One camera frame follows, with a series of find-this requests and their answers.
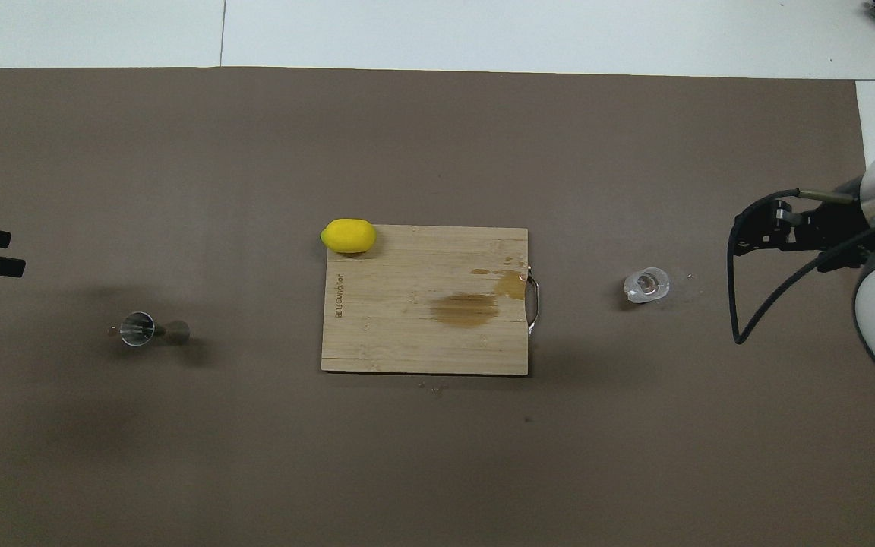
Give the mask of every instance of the wooden cutting board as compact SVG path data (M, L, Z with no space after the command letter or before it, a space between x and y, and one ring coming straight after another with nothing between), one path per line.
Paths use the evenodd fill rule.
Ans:
M323 370L529 373L527 229L375 228L368 252L327 253Z

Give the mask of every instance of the cable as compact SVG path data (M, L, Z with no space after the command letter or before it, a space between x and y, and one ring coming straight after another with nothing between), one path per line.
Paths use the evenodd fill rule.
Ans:
M830 249L819 253L819 256L816 256L816 258L811 260L808 264L805 264L805 266L800 267L800 269L796 270L795 273L789 276L787 280L782 281L782 284L775 288L775 290L772 291L772 294L768 295L768 298L766 298L763 304L758 307L757 311L754 312L754 315L751 315L751 319L749 319L747 325L744 326L744 331L741 331L738 326L738 305L735 301L734 251L735 246L738 245L738 232L741 231L741 227L744 224L744 219L747 218L747 215L749 215L750 212L755 211L758 207L762 207L769 201L785 197L799 197L799 190L795 189L776 191L775 194L771 194L770 196L761 198L761 200L754 201L754 203L744 209L744 211L742 211L740 215L735 217L735 223L731 228L731 235L728 237L727 256L728 311L731 315L731 333L735 339L735 343L743 343L745 340L747 340L747 337L749 337L754 327L758 325L758 321L760 321L763 315L765 315L765 312L768 311L768 308L771 308L772 305L775 304L775 300L778 300L778 298L780 298L782 294L785 294L785 291L788 291L789 288L792 287L792 285L795 285L796 281L801 280L801 278L804 277L805 274L810 273L810 271L815 270L816 267L822 266L822 264L836 258L841 253L849 250L851 247L860 245L860 243L864 242L865 239L870 239L872 238L872 236L875 236L875 228L865 229L864 231L857 233L857 235L852 236L850 239L839 243L839 245L831 247Z

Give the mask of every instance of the liquid spill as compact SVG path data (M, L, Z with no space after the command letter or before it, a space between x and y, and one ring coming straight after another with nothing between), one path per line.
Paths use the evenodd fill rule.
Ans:
M495 284L495 294L513 300L525 300L525 277L515 270L501 271L501 278Z
M431 302L431 314L448 325L476 327L499 315L498 299L490 294L457 293Z

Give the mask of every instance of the brown table surface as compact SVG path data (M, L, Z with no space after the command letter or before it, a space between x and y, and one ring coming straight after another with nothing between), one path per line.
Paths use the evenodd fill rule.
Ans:
M0 70L0 545L875 545L854 273L735 346L723 270L862 169L847 81ZM337 217L528 228L532 376L321 372ZM105 336L136 309L195 339Z

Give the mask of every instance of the lemon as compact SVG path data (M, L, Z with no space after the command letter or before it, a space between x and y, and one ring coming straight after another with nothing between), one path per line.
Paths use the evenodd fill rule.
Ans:
M376 229L362 218L337 218L326 225L319 239L337 253L362 253L374 246Z

